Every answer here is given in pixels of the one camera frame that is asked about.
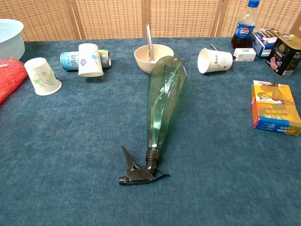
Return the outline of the green transparent spray bottle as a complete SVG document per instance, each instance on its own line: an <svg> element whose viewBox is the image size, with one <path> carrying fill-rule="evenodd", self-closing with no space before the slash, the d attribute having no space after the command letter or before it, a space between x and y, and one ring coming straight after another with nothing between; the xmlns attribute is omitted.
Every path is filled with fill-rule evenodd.
<svg viewBox="0 0 301 226"><path fill-rule="evenodd" d="M157 61L148 76L147 92L147 142L146 165L139 166L123 146L126 175L119 178L122 186L154 182L165 176L158 165L166 148L169 133L177 116L186 88L187 73L183 63L174 56L164 56Z"/></svg>

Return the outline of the pepsi cola bottle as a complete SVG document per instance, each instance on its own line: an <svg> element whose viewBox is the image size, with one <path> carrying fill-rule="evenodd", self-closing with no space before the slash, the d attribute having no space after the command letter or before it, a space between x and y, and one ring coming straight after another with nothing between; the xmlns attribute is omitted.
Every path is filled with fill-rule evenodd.
<svg viewBox="0 0 301 226"><path fill-rule="evenodd" d="M259 18L259 2L260 0L249 0L247 8L240 13L235 33L231 39L234 49L249 46L251 34Z"/></svg>

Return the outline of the beige ribbed bowl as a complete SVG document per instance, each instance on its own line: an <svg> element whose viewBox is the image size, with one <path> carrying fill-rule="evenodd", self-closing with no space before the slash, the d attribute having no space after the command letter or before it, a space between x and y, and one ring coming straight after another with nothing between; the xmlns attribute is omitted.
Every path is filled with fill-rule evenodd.
<svg viewBox="0 0 301 226"><path fill-rule="evenodd" d="M146 73L150 73L153 67L155 66L156 62L161 59L162 57L166 56L174 56L174 51L165 45L161 44L153 44L152 45L153 50L153 56L154 56L154 62L149 61L149 46L144 45L139 47L134 52L135 60L142 69L142 71Z"/></svg>

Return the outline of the paper cup blue flower print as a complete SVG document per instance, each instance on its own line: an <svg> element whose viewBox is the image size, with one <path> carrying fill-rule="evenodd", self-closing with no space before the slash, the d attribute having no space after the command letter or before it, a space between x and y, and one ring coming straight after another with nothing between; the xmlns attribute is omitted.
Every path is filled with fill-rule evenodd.
<svg viewBox="0 0 301 226"><path fill-rule="evenodd" d="M98 46L93 43L80 44L78 76L98 77L103 75Z"/></svg>

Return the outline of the paper cup dark green print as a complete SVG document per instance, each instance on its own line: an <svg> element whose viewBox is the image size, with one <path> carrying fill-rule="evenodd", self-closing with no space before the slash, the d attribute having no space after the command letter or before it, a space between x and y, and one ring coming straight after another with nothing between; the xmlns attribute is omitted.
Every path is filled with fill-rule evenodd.
<svg viewBox="0 0 301 226"><path fill-rule="evenodd" d="M233 55L230 52L203 48L198 55L198 70L200 73L226 71L231 68Z"/></svg>

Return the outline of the blue green beverage can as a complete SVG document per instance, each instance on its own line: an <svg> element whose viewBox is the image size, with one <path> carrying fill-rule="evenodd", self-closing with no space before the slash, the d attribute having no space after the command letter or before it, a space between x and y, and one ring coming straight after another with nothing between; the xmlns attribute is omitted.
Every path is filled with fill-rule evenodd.
<svg viewBox="0 0 301 226"><path fill-rule="evenodd" d="M109 50L99 50L99 58L102 64L102 68L111 67L111 56ZM76 71L79 65L85 65L87 61L85 59L79 60L79 52L64 52L60 55L61 65L66 71Z"/></svg>

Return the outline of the wicker folding screen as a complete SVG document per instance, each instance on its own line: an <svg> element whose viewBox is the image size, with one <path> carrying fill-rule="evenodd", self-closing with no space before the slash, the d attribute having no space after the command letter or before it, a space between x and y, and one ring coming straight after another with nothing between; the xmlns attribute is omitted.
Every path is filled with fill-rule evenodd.
<svg viewBox="0 0 301 226"><path fill-rule="evenodd" d="M0 0L0 19L24 24L23 38L95 40L230 37L248 0Z"/></svg>

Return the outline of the small white box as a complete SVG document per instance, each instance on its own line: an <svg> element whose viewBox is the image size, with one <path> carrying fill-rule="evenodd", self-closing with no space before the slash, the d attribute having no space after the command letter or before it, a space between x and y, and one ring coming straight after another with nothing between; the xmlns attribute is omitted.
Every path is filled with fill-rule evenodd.
<svg viewBox="0 0 301 226"><path fill-rule="evenodd" d="M256 57L253 48L236 48L233 56L237 62L252 62Z"/></svg>

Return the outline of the paper cup green leaf print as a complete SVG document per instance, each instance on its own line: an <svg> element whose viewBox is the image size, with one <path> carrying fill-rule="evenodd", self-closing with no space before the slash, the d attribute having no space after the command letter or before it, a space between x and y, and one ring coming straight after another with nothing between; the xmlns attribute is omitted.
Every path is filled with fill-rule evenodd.
<svg viewBox="0 0 301 226"><path fill-rule="evenodd" d="M30 59L24 63L24 67L37 95L51 95L61 88L62 83L56 78L45 58Z"/></svg>

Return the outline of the yellow orange cardboard box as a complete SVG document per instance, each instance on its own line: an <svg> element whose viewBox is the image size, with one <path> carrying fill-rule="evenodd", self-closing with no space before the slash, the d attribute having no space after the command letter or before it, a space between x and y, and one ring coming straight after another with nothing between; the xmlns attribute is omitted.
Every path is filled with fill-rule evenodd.
<svg viewBox="0 0 301 226"><path fill-rule="evenodd" d="M251 106L253 128L292 136L301 134L301 118L289 85L254 80Z"/></svg>

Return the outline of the blue white carton box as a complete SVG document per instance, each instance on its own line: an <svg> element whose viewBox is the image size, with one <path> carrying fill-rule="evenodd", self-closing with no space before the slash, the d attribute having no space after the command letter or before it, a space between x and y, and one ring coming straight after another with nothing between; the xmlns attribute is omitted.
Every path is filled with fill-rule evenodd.
<svg viewBox="0 0 301 226"><path fill-rule="evenodd" d="M250 44L259 58L267 58L270 55L279 34L274 28L254 28Z"/></svg>

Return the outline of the red bubble wrap roll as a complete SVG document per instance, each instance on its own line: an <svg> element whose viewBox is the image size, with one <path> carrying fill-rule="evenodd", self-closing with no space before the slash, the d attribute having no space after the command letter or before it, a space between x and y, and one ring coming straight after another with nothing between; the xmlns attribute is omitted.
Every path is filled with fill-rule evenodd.
<svg viewBox="0 0 301 226"><path fill-rule="evenodd" d="M24 64L11 57L0 59L0 104L28 77Z"/></svg>

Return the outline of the dark tin gold lid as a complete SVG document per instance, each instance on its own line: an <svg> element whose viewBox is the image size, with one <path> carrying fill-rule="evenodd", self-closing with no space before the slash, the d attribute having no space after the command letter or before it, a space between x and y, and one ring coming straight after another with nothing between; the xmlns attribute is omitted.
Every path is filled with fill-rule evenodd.
<svg viewBox="0 0 301 226"><path fill-rule="evenodd" d="M290 76L301 61L301 38L294 34L278 35L266 64L281 77Z"/></svg>

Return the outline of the light blue plastic basin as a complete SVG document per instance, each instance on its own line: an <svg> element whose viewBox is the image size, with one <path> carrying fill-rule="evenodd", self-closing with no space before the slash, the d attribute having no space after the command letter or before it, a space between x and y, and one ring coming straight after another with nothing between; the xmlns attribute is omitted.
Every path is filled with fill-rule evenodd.
<svg viewBox="0 0 301 226"><path fill-rule="evenodd" d="M25 53L24 24L14 19L0 19L0 59L20 59Z"/></svg>

